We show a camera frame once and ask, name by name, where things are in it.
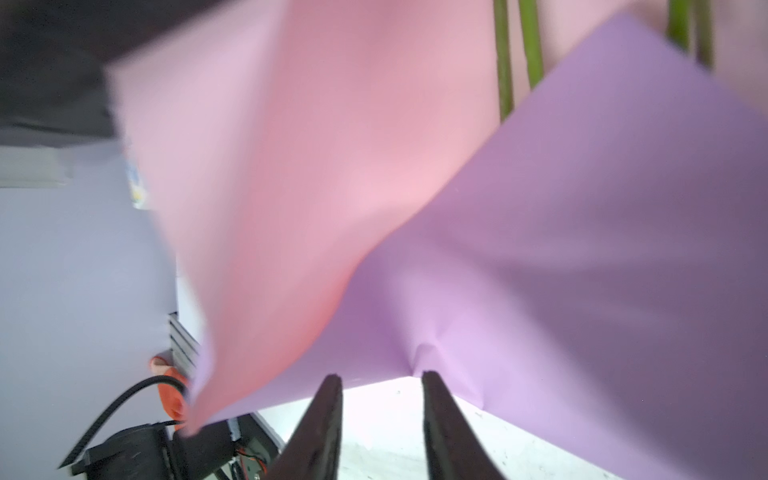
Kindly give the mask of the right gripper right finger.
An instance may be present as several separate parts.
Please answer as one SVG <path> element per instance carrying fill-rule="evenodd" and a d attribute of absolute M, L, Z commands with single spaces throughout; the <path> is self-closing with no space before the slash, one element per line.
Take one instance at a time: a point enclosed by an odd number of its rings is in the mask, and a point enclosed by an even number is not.
<path fill-rule="evenodd" d="M 503 480 L 439 373 L 424 372 L 421 382 L 428 477 Z"/>

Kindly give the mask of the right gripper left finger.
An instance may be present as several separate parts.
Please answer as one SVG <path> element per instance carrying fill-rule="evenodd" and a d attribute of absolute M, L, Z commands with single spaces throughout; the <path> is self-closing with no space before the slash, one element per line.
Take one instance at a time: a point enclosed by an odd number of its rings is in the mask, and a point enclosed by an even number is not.
<path fill-rule="evenodd" d="M 343 388 L 325 377 L 266 480 L 336 480 L 342 439 Z"/>

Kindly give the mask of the purple pink wrapping paper sheet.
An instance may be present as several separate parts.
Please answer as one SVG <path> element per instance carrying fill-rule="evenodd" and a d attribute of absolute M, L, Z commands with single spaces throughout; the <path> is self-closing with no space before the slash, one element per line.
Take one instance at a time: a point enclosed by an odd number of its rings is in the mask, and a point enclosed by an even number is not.
<path fill-rule="evenodd" d="M 231 1 L 111 64 L 204 318 L 194 428 L 427 370 L 635 479 L 767 475 L 767 5 L 714 67 L 660 1 L 544 1 L 499 117 L 488 1 Z"/>

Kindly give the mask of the cream fake rose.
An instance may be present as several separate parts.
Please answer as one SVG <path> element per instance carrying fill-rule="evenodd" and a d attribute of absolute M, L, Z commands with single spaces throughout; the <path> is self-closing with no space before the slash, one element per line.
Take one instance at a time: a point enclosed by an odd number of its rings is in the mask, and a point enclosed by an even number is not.
<path fill-rule="evenodd" d="M 504 122 L 514 109 L 509 9 L 507 0 L 493 1 L 493 18 L 499 116 L 500 121 Z"/>

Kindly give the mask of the red pink fake rose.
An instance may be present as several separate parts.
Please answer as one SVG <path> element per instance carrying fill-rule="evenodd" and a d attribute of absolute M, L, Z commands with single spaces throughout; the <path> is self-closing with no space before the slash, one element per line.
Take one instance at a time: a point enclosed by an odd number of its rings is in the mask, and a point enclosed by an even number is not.
<path fill-rule="evenodd" d="M 544 77 L 538 6 L 536 0 L 519 0 L 518 6 L 527 76 L 530 89 L 533 90 Z"/>

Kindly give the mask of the white blue fake flower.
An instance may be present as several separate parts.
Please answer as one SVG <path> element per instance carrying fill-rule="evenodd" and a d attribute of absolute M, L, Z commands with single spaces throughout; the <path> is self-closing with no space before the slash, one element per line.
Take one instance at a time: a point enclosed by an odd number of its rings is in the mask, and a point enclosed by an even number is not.
<path fill-rule="evenodd" d="M 695 23 L 696 61 L 707 70 L 714 69 L 714 27 L 710 0 L 694 0 L 692 13 Z"/>

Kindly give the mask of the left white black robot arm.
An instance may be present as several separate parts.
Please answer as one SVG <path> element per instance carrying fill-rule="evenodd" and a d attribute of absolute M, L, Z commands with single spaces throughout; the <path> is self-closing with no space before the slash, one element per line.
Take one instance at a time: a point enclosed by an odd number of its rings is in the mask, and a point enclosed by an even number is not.
<path fill-rule="evenodd" d="M 167 385 L 184 395 L 183 382 L 165 375 L 144 379 L 119 395 L 88 427 L 60 466 L 71 476 L 87 479 L 205 479 L 220 477 L 236 456 L 227 422 L 215 423 L 194 435 L 183 429 L 171 434 L 169 422 L 144 424 L 119 431 L 103 443 L 90 442 L 130 398 L 153 385 Z"/>

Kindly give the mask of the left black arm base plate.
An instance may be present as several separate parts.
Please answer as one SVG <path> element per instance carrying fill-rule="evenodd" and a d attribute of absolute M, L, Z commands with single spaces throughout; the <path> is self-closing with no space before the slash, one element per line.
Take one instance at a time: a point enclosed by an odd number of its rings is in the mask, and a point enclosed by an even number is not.
<path fill-rule="evenodd" d="M 258 413 L 227 421 L 235 448 L 234 479 L 264 479 L 284 447 L 283 440 Z"/>

